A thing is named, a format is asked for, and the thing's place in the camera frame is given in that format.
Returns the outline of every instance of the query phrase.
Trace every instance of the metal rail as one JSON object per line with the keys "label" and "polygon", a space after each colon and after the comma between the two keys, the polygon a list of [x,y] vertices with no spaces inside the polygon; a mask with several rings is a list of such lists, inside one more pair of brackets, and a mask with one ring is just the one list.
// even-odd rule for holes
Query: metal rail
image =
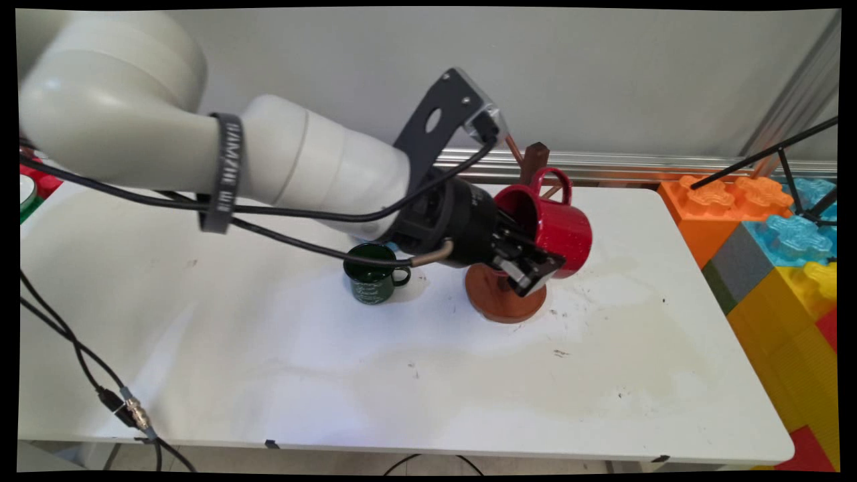
{"label": "metal rail", "polygon": [[[443,150],[435,165],[441,169],[449,169],[475,152],[474,148],[447,148]],[[706,177],[742,159],[551,151],[548,166],[561,169],[574,181],[653,184],[675,181],[684,175]],[[789,160],[788,164],[796,178],[836,179],[835,160]],[[738,176],[751,174],[750,166],[730,174],[723,180],[732,182]],[[518,182],[519,175],[518,162],[505,145],[499,145],[472,168],[460,174],[468,181],[485,184],[514,184]],[[782,168],[774,171],[772,177],[785,182]]]}

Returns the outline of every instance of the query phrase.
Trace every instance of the table surface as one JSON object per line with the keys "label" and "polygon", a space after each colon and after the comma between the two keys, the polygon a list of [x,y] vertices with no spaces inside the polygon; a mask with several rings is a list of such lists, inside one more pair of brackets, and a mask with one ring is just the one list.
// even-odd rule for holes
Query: table surface
{"label": "table surface", "polygon": [[[590,258],[551,280],[519,325],[476,313],[464,269],[414,268],[367,306],[338,260],[234,227],[201,233],[193,213],[69,183],[21,226],[21,267],[174,444],[791,458],[660,197],[577,188],[574,205],[592,224]],[[357,242],[312,220],[243,218],[342,250]],[[70,344],[23,309],[18,403],[20,439],[139,435],[99,404]]]}

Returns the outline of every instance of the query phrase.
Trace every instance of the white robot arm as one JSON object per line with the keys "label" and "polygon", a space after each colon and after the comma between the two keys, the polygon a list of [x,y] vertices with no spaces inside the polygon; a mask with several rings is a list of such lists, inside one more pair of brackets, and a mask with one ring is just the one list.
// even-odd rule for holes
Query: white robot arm
{"label": "white robot arm", "polygon": [[[39,149],[103,183],[212,192],[219,121],[195,113],[206,60],[170,17],[18,9],[15,23],[19,123]],[[439,109],[440,120],[427,129]],[[378,219],[312,217],[359,238],[392,240],[411,254],[451,244],[442,262],[505,270],[520,296],[564,262],[537,248],[533,233],[499,211],[484,190],[441,179],[446,174],[432,167],[459,127],[484,153],[506,132],[494,103],[459,69],[429,89],[393,146],[272,95],[254,99],[240,121],[239,196],[339,218],[413,196]]]}
{"label": "white robot arm", "polygon": [[[44,45],[29,72],[19,72],[21,129],[39,149],[111,184],[212,188],[218,124],[194,113],[206,59],[178,24],[161,12],[16,14],[27,23],[18,29],[19,53],[22,45]],[[54,33],[48,43],[46,28]],[[241,119],[246,152],[240,196],[278,207],[361,214],[392,204],[408,189],[403,152],[288,100],[262,95]],[[394,217],[328,224],[376,239]]]}

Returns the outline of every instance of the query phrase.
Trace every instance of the brown mug stand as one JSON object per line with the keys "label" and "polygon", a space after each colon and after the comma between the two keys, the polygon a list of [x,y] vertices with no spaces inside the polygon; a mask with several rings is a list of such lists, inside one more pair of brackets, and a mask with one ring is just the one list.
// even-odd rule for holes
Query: brown mug stand
{"label": "brown mug stand", "polygon": [[[506,144],[521,166],[521,184],[529,184],[533,174],[548,165],[550,151],[541,142],[527,147],[523,158],[510,136],[506,138]],[[556,189],[552,189],[545,196],[550,197],[555,192]],[[508,276],[484,264],[474,264],[467,269],[464,287],[476,311],[492,322],[499,323],[520,323],[529,319],[542,307],[548,296],[548,287],[542,286],[530,296],[521,298],[509,286]]]}

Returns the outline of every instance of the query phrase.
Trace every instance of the floor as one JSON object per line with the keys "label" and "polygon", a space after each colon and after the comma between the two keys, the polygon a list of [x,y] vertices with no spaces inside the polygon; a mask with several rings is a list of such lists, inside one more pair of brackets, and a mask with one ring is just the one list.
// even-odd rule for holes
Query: floor
{"label": "floor", "polygon": [[[63,443],[35,442],[33,445],[57,452]],[[313,475],[382,475],[405,454],[337,452],[286,449],[225,449],[220,447],[176,447],[200,472],[293,473]],[[571,461],[512,457],[468,457],[485,475],[549,475],[607,473],[604,461]],[[120,444],[108,461],[109,470],[152,471],[154,449],[141,443]],[[163,469],[184,472],[181,462],[164,452]],[[420,455],[398,466],[390,475],[476,475],[454,455]]]}

